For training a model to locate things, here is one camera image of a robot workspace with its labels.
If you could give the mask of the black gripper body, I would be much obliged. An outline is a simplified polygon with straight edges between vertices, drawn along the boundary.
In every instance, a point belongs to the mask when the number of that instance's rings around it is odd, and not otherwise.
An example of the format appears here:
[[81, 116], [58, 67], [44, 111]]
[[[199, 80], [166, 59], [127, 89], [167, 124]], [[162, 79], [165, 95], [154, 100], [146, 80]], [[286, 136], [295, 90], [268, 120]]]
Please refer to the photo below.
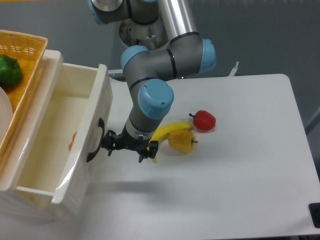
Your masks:
[[122, 131], [116, 140], [116, 150], [130, 150], [142, 153], [147, 149], [149, 139], [139, 136], [138, 139], [132, 137], [127, 131]]

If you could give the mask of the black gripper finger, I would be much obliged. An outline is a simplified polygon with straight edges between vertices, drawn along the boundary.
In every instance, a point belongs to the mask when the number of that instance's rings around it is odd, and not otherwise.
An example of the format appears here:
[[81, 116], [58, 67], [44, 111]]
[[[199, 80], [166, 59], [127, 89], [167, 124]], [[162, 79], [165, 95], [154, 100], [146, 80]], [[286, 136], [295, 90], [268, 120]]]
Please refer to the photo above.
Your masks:
[[108, 130], [103, 137], [101, 147], [108, 152], [108, 156], [110, 156], [113, 151], [121, 150], [122, 145], [120, 135], [116, 134], [113, 130]]
[[137, 153], [139, 154], [138, 162], [142, 163], [144, 159], [148, 159], [148, 158], [151, 160], [155, 160], [158, 152], [158, 148], [159, 148], [159, 142], [157, 140], [150, 141], [145, 148], [137, 151]]

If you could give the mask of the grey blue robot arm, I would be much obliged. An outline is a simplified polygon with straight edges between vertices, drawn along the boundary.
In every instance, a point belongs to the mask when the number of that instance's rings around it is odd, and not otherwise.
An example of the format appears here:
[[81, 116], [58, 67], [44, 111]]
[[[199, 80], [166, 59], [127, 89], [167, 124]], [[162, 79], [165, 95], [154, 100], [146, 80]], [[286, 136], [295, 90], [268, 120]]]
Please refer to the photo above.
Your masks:
[[140, 160], [153, 159], [159, 143], [152, 136], [174, 101], [168, 81], [212, 70], [215, 47], [200, 37], [187, 0], [90, 0], [88, 5], [98, 24], [131, 20], [137, 26], [164, 25], [167, 48], [151, 51], [138, 41], [122, 53], [133, 106], [122, 132], [104, 130], [98, 144], [109, 153], [125, 149], [137, 152]]

